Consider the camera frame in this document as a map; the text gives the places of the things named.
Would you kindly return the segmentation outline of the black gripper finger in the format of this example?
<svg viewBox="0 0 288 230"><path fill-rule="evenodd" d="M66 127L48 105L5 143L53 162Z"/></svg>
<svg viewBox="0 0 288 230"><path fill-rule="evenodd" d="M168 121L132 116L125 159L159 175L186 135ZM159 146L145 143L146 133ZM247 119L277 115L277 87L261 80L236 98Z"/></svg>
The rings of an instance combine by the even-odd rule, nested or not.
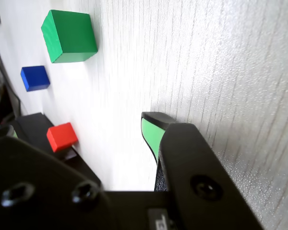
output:
<svg viewBox="0 0 288 230"><path fill-rule="evenodd" d="M142 112L142 136L184 230L260 230L261 224L197 129L161 112Z"/></svg>
<svg viewBox="0 0 288 230"><path fill-rule="evenodd" d="M93 181L0 129L0 230L114 230Z"/></svg>

